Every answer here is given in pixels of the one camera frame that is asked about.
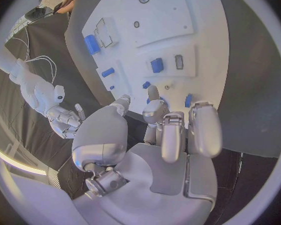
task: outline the white mounting plate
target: white mounting plate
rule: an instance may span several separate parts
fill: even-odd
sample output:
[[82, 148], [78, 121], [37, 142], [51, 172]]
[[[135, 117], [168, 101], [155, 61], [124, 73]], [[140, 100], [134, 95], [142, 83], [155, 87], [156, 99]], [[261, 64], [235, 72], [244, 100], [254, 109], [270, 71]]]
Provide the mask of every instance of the white mounting plate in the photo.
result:
[[[130, 111], [142, 114], [147, 105], [146, 81], [158, 87], [170, 111], [184, 112], [186, 121], [188, 94], [193, 94], [193, 102], [207, 100], [219, 106], [229, 61], [221, 0], [101, 0], [86, 22], [83, 36], [94, 34], [102, 18], [111, 21], [108, 32], [117, 43], [102, 47], [93, 58], [106, 89], [115, 87], [111, 91], [114, 98], [124, 93], [131, 96]], [[176, 55], [183, 57], [183, 70], [176, 69]], [[153, 73], [151, 61], [157, 58], [162, 58], [164, 70]], [[101, 77], [102, 71], [116, 66], [120, 68], [114, 74]]]

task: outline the blue switch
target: blue switch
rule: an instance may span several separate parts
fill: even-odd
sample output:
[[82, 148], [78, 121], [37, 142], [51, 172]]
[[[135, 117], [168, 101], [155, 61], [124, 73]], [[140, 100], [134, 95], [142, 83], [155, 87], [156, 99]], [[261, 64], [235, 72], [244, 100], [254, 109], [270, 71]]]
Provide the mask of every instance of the blue switch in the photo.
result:
[[143, 89], [147, 89], [148, 87], [151, 86], [151, 83], [149, 81], [146, 81], [143, 85], [142, 85], [142, 88]]
[[193, 95], [188, 94], [185, 98], [185, 107], [190, 108], [191, 107], [191, 102], [192, 102]]
[[151, 61], [151, 66], [152, 66], [153, 73], [155, 74], [160, 73], [162, 70], [164, 70], [164, 64], [161, 58], [157, 58]]
[[84, 42], [87, 46], [87, 49], [88, 49], [90, 55], [94, 55], [94, 54], [100, 52], [99, 44], [94, 35], [91, 34], [91, 35], [88, 35], [87, 37], [85, 37]]
[[110, 74], [113, 74], [115, 72], [114, 68], [111, 67], [109, 69], [107, 69], [106, 71], [102, 72], [102, 77], [106, 78], [107, 76], [109, 76]]

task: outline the white humanoid robot arm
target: white humanoid robot arm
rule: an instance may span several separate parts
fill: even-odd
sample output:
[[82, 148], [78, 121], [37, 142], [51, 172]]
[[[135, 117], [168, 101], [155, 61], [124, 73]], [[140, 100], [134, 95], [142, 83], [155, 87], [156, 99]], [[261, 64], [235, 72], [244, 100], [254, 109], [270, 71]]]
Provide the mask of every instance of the white humanoid robot arm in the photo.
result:
[[0, 69], [9, 74], [11, 81], [20, 85], [25, 101], [31, 108], [48, 118], [52, 129], [61, 138], [75, 137], [85, 116], [79, 104], [75, 107], [81, 117], [59, 106], [65, 97], [63, 86], [54, 87], [39, 75], [30, 72], [28, 64], [16, 59], [6, 47], [3, 47], [0, 54]]

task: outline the light strip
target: light strip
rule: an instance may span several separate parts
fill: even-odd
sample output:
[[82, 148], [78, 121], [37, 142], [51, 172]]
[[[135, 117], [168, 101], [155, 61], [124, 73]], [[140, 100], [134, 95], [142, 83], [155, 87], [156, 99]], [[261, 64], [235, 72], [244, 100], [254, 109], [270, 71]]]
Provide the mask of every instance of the light strip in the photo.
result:
[[34, 174], [39, 174], [39, 175], [46, 175], [46, 172], [44, 170], [40, 170], [40, 169], [36, 169], [30, 166], [26, 166], [22, 163], [19, 163], [13, 159], [11, 159], [10, 157], [4, 155], [2, 152], [0, 152], [0, 158], [3, 159], [5, 162], [7, 162], [8, 164], [18, 168], [18, 169], [22, 169], [26, 172], [30, 172], [30, 173], [34, 173]]

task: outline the robotic arm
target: robotic arm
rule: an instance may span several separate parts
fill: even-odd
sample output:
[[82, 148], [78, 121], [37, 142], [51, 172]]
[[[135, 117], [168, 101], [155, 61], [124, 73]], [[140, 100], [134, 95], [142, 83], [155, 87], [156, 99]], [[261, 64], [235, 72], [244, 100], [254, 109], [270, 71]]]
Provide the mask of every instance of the robotic arm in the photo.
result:
[[28, 64], [21, 59], [16, 59], [6, 47], [0, 54], [0, 69], [9, 74], [11, 81], [20, 85], [25, 101], [31, 108], [48, 118], [52, 129], [61, 138], [75, 137], [85, 116], [79, 104], [75, 106], [79, 116], [59, 106], [65, 97], [63, 86], [54, 87], [39, 75], [30, 72]]

